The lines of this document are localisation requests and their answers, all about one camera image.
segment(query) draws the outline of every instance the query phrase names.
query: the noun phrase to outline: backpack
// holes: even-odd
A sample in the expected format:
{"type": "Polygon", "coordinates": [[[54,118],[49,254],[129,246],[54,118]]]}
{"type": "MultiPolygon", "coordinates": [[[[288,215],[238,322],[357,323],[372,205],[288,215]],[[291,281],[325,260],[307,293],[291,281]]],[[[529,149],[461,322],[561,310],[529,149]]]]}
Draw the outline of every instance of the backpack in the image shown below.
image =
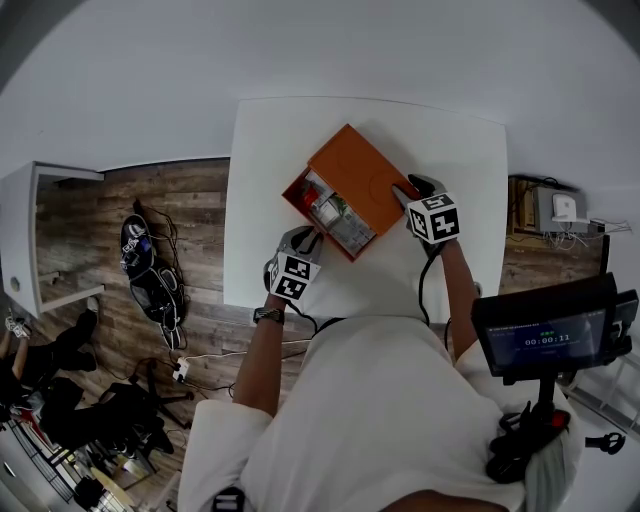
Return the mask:
{"type": "MultiPolygon", "coordinates": [[[[158,324],[169,349],[176,350],[181,342],[178,327],[186,312],[184,283],[179,265],[177,260],[174,260],[174,265],[178,267],[176,271],[165,260],[157,257],[152,242],[154,235],[143,217],[142,205],[138,200],[134,203],[133,210],[135,213],[125,219],[120,231],[120,266],[129,277],[133,299],[144,314],[158,324]]],[[[175,255],[177,231],[174,235],[173,222],[166,215],[165,218],[170,236],[158,236],[169,240],[175,255]]]]}

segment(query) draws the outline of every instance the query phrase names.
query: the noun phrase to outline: white table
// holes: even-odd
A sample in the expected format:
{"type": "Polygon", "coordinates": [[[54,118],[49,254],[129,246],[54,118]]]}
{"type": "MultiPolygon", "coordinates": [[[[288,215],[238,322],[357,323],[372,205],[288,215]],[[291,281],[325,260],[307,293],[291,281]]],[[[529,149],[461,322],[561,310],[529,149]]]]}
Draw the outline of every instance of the white table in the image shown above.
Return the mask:
{"type": "Polygon", "coordinates": [[[50,301],[40,296],[40,281],[58,272],[38,276],[36,259],[36,196],[39,181],[66,178],[102,181],[104,175],[32,162],[0,181],[0,258],[5,293],[38,318],[41,313],[104,291],[104,286],[50,301]]]}
{"type": "MultiPolygon", "coordinates": [[[[353,98],[241,101],[227,191],[224,302],[262,305],[262,267],[282,234],[306,223],[282,197],[307,160],[345,123],[403,174],[426,174],[455,194],[460,243],[471,272],[495,295],[507,220],[507,150],[500,124],[444,110],[353,98]]],[[[314,316],[404,315],[422,318],[417,285],[426,261],[404,219],[350,263],[325,242],[322,269],[300,301],[314,316]]],[[[427,274],[424,304],[432,321],[449,306],[442,264],[427,274]]]]}

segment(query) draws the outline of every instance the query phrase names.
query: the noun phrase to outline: white sleeve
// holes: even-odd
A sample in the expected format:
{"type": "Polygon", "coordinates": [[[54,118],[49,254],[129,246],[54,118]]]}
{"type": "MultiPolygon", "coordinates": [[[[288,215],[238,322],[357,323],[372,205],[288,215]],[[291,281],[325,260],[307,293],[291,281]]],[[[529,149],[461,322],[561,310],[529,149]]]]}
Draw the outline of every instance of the white sleeve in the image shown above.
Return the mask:
{"type": "Polygon", "coordinates": [[[210,512],[213,498],[238,483],[255,443],[272,419],[240,404],[200,402],[189,434],[178,510],[210,512]]]}

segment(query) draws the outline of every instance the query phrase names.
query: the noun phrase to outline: monitor screen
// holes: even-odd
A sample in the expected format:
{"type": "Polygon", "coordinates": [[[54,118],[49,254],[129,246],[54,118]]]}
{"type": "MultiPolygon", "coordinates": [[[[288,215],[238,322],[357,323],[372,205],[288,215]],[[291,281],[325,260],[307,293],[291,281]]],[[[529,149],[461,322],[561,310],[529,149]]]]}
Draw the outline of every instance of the monitor screen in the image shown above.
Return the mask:
{"type": "Polygon", "coordinates": [[[513,367],[561,363],[600,352],[606,310],[527,325],[486,329],[495,364],[513,367]]]}

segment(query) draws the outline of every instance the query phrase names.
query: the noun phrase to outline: glove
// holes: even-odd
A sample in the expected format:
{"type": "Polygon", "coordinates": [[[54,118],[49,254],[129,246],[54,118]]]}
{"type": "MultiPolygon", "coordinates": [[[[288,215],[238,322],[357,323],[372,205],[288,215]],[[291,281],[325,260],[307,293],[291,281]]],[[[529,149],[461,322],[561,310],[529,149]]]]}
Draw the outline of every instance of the glove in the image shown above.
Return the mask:
{"type": "Polygon", "coordinates": [[[313,226],[300,226],[282,235],[275,255],[264,264],[262,269],[264,286],[267,291],[270,291],[271,269],[278,258],[279,252],[290,254],[317,265],[322,252],[323,241],[323,234],[313,226]]]}
{"type": "MultiPolygon", "coordinates": [[[[409,183],[411,183],[413,187],[418,191],[421,199],[426,199],[428,197],[442,194],[443,192],[447,191],[447,189],[441,182],[423,174],[409,174],[408,178],[409,183]]],[[[407,194],[405,194],[404,191],[397,185],[392,185],[392,189],[393,194],[400,202],[404,214],[407,217],[406,228],[411,233],[411,236],[417,238],[420,241],[420,244],[422,245],[424,252],[427,254],[427,257],[431,258],[433,255],[437,255],[442,250],[442,245],[446,242],[430,244],[428,242],[425,242],[422,238],[417,237],[411,229],[411,220],[409,219],[409,211],[407,209],[407,204],[415,201],[415,199],[411,199],[409,196],[407,196],[407,194]]]]}

